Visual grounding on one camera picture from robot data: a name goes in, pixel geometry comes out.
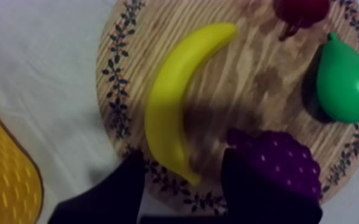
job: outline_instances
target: red fruit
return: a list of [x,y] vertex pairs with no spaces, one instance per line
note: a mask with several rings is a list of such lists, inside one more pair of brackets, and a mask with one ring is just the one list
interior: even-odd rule
[[329,0],[274,0],[277,17],[287,23],[281,40],[293,36],[299,28],[309,28],[326,18]]

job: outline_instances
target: wood grain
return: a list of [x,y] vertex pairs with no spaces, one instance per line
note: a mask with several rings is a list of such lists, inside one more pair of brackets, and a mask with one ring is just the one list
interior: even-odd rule
[[[219,53],[195,72],[186,95],[184,113],[188,143],[192,149],[191,164],[206,179],[191,192],[220,192],[219,170],[229,127],[238,127],[253,135],[260,130],[285,130],[308,146],[320,163],[323,186],[328,184],[331,168],[338,163],[345,144],[353,141],[354,125],[332,122],[320,110],[315,98],[315,76],[320,59],[320,46],[329,32],[359,52],[359,37],[345,7],[333,2],[325,21],[310,29],[300,30],[285,42],[278,37],[284,29],[269,0],[226,1],[154,1],[146,0],[137,14],[135,34],[125,38],[129,56],[122,58],[124,77],[131,83],[125,98],[131,135],[116,137],[110,124],[114,115],[106,95],[113,88],[101,73],[108,60],[123,3],[113,9],[101,37],[97,60],[97,93],[101,115],[113,148],[123,154],[128,144],[140,147],[150,156],[143,127],[143,111],[156,69],[178,41],[192,30],[214,22],[232,22],[239,34]],[[359,156],[337,184],[331,186],[322,202],[334,196],[348,181],[359,165]],[[148,184],[150,192],[173,208],[184,208],[181,197],[159,191]]]

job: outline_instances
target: toy pear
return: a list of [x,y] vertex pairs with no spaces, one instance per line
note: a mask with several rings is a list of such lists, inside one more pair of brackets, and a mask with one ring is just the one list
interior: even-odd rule
[[359,122],[359,53],[331,33],[317,76],[318,99],[339,122]]

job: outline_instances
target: round wooden tray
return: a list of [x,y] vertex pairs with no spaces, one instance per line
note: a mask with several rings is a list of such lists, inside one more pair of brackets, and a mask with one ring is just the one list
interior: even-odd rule
[[[194,74],[185,101],[191,164],[205,181],[190,186],[148,151],[143,112],[159,63],[192,30],[232,22],[239,34]],[[359,123],[332,122],[315,98],[320,46],[329,32],[359,52],[359,5],[333,0],[325,21],[279,42],[285,24],[271,0],[119,1],[104,28],[97,60],[100,111],[113,148],[145,152],[147,188],[183,212],[223,214],[219,170],[229,127],[251,134],[285,130],[320,163],[327,201],[359,165]]]

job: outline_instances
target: toy fruit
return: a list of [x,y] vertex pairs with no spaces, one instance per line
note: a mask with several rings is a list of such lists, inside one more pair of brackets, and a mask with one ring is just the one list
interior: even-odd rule
[[200,176],[189,167],[182,100],[197,66],[227,44],[236,30],[234,24],[216,23],[187,36],[162,64],[147,100],[145,133],[151,153],[193,185],[200,182]]
[[309,28],[326,18],[330,0],[275,0],[277,16],[287,23],[280,40],[293,36],[300,28]]
[[317,93],[321,106],[333,119],[359,122],[359,54],[334,33],[323,48]]
[[233,128],[227,142],[241,152],[246,165],[273,185],[319,203],[320,166],[310,150],[288,133],[265,131],[253,138]]

